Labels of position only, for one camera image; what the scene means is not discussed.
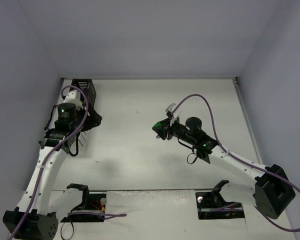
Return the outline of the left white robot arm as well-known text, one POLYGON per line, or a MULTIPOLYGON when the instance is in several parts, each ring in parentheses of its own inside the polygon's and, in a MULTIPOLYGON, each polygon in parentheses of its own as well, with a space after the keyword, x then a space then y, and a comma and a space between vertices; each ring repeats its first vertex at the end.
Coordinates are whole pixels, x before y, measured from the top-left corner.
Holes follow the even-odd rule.
POLYGON ((56 107, 57 119, 40 142, 30 182, 15 209, 6 210, 3 215, 10 240, 52 240, 68 213, 87 202, 89 188, 79 183, 69 184, 53 202, 50 197, 71 146, 78 143, 81 134, 99 126, 102 117, 91 103, 63 102, 56 107))

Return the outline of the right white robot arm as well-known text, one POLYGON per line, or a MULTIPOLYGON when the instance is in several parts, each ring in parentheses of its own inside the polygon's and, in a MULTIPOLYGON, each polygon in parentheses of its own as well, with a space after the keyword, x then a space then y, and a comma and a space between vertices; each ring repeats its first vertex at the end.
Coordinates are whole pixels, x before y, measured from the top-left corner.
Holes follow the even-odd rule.
POLYGON ((266 166, 249 160, 239 162, 237 156, 223 150, 220 144, 202 130, 202 121, 189 117, 185 124, 166 118, 152 130, 162 140, 177 138, 180 145, 190 149, 196 158, 218 166, 240 178, 239 183, 221 180, 225 186, 216 191, 226 202, 239 202, 256 207, 266 217, 276 220, 295 198, 282 167, 266 166))

